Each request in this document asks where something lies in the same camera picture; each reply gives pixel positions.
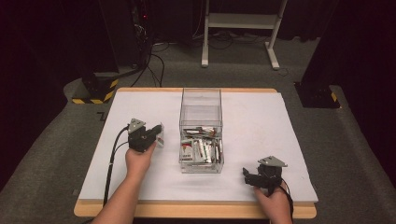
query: black stand base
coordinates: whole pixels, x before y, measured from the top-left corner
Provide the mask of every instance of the black stand base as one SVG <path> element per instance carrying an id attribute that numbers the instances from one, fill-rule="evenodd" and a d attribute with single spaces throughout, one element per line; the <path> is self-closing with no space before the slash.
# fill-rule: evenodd
<path id="1" fill-rule="evenodd" d="M 294 87 L 300 96 L 303 107 L 309 108 L 341 108 L 337 97 L 329 87 L 318 89 L 295 82 Z"/>
<path id="2" fill-rule="evenodd" d="M 116 85 L 119 82 L 118 79 L 105 79 L 98 80 L 98 88 L 94 90 L 87 90 L 84 83 L 79 84 L 75 94 L 72 97 L 72 101 L 77 105 L 84 104 L 106 104 L 113 96 Z"/>

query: person's left hand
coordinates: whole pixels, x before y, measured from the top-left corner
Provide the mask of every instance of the person's left hand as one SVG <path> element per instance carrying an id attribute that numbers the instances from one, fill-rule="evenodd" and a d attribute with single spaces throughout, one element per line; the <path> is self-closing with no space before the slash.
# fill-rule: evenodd
<path id="1" fill-rule="evenodd" d="M 129 148 L 125 153 L 125 162 L 127 168 L 126 178 L 132 178 L 138 182 L 143 181 L 147 170 L 151 164 L 151 156 L 154 152 L 156 142 L 148 147 L 144 153 L 137 152 Z"/>

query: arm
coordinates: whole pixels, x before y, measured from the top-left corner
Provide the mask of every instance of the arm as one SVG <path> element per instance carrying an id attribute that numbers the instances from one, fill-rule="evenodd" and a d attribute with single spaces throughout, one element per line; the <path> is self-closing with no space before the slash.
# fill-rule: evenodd
<path id="1" fill-rule="evenodd" d="M 288 197 L 282 189 L 276 188 L 269 197 L 264 195 L 257 187 L 254 187 L 254 193 L 259 200 L 262 211 L 268 216 L 272 224 L 292 223 Z"/>
<path id="2" fill-rule="evenodd" d="M 93 220 L 97 223 L 127 223 L 134 220 L 134 211 L 137 206 L 140 186 L 149 169 L 151 156 L 156 143 L 154 142 L 146 152 L 139 153 L 128 149 L 125 154 L 127 174 L 106 206 Z"/>

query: clear plastic box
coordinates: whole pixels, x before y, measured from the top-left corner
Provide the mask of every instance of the clear plastic box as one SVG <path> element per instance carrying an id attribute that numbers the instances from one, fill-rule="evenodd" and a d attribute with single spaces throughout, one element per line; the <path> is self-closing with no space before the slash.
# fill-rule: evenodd
<path id="1" fill-rule="evenodd" d="M 224 164 L 220 89 L 183 89 L 180 110 L 182 173 L 219 174 Z"/>

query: dark background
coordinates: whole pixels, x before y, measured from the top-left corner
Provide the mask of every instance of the dark background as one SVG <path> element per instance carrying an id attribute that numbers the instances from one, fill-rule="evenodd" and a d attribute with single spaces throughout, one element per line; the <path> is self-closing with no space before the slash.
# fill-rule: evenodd
<path id="1" fill-rule="evenodd" d="M 154 31 L 162 37 L 191 42 L 199 24 L 201 1 L 148 2 L 150 10 L 157 12 L 152 14 Z M 0 150 L 0 188 L 36 138 L 64 108 L 67 103 L 64 85 L 81 77 L 76 64 L 83 62 L 90 72 L 114 70 L 117 65 L 118 55 L 109 53 L 114 39 L 99 3 L 105 5 L 108 1 L 0 2 L 0 71 L 5 81 L 0 116 L 5 142 Z M 302 41 L 322 37 L 308 66 L 314 74 L 311 76 L 317 77 L 320 85 L 336 84 L 343 88 L 362 132 L 394 185 L 396 8 L 390 1 L 337 3 L 335 0 L 289 1 L 278 37 L 300 36 Z M 219 0 L 211 1 L 211 10 L 272 13 L 278 4 L 275 0 L 265 3 L 234 0 L 227 4 Z M 198 34 L 202 33 L 203 24 L 200 23 Z M 131 32 L 124 27 L 118 36 L 124 36 L 123 29 L 127 30 L 125 33 Z M 70 50 L 70 41 L 66 41 L 70 38 L 76 40 L 74 50 Z M 90 52 L 102 56 L 93 58 Z"/>

